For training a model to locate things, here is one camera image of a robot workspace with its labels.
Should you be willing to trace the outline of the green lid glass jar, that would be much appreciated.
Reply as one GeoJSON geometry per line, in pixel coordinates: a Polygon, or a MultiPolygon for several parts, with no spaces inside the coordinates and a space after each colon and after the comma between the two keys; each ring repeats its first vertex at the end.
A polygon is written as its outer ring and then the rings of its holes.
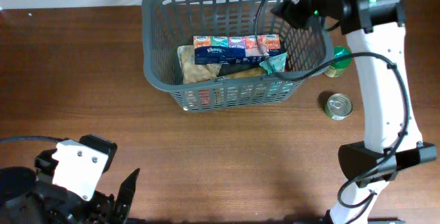
{"type": "MultiPolygon", "coordinates": [[[[341,56],[346,56],[351,54],[351,51],[343,46],[336,46],[333,48],[334,58],[339,58],[341,56]]],[[[341,76],[345,69],[351,64],[352,58],[344,59],[338,61],[336,63],[332,63],[327,70],[324,72],[324,75],[330,78],[337,78],[341,76]]]]}

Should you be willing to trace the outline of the pale green foil packet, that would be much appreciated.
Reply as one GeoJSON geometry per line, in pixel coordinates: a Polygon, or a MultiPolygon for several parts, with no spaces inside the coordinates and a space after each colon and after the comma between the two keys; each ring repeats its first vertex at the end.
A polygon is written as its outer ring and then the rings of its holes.
{"type": "Polygon", "coordinates": [[[283,73],[285,71],[287,61],[287,52],[282,54],[269,57],[268,59],[259,63],[259,65],[264,68],[268,75],[274,73],[283,73]]]}

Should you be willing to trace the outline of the orange snack packet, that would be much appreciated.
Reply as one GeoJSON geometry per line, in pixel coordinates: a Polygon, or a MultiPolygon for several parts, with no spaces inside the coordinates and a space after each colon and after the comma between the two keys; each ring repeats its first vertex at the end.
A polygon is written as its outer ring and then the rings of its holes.
{"type": "MultiPolygon", "coordinates": [[[[217,76],[214,81],[233,80],[239,78],[252,78],[257,76],[264,76],[267,70],[262,67],[253,67],[245,71],[240,71],[224,76],[217,76]]],[[[255,91],[252,85],[233,86],[228,88],[216,88],[213,93],[213,103],[219,108],[222,106],[233,107],[234,105],[245,105],[251,97],[254,96],[255,91]]]]}

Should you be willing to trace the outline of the tissue pocket packs bundle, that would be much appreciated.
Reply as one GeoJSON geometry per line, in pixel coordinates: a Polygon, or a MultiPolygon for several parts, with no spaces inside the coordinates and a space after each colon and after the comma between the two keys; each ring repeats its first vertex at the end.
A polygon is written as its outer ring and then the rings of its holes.
{"type": "Polygon", "coordinates": [[[283,53],[277,34],[193,36],[196,65],[255,65],[283,53]]]}

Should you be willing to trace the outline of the beige grain pouch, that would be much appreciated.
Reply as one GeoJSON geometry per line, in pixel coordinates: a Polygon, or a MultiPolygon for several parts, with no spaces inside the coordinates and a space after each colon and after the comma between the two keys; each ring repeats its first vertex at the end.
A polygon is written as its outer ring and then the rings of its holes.
{"type": "Polygon", "coordinates": [[[221,70],[220,64],[196,65],[193,45],[182,45],[178,47],[177,56],[184,84],[215,79],[221,70]]]}

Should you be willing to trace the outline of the grey plastic shopping basket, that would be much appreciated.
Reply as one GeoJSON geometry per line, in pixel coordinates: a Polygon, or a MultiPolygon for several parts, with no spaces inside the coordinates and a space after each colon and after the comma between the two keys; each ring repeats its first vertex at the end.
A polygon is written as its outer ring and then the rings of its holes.
{"type": "MultiPolygon", "coordinates": [[[[303,83],[273,76],[183,83],[177,49],[191,45],[193,36],[253,34],[255,12],[261,0],[142,0],[144,75],[157,89],[170,93],[185,111],[281,102],[303,83]]],[[[258,19],[259,34],[277,34],[287,51],[285,76],[296,78],[333,59],[329,33],[322,19],[306,30],[295,30],[270,10],[283,0],[268,0],[258,19]]]]}

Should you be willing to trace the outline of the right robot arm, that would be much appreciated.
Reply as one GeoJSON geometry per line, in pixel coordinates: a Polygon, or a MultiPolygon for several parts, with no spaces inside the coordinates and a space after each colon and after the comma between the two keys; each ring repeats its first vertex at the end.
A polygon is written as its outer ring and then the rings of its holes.
{"type": "Polygon", "coordinates": [[[359,77],[365,135],[338,151],[346,177],[327,223],[366,223],[380,192],[401,170],[437,158],[415,121],[404,60],[403,0],[284,0],[273,13],[296,29],[314,17],[340,24],[359,77]]]}

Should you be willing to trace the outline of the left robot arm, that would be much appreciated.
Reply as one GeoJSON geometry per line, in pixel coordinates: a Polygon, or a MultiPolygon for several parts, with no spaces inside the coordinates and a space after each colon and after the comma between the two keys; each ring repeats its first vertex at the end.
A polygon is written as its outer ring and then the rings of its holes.
{"type": "Polygon", "coordinates": [[[16,136],[2,144],[21,141],[54,142],[42,151],[34,168],[1,169],[2,223],[137,223],[129,216],[140,173],[135,169],[117,195],[96,190],[110,168],[118,146],[96,135],[79,141],[47,136],[16,136]]]}

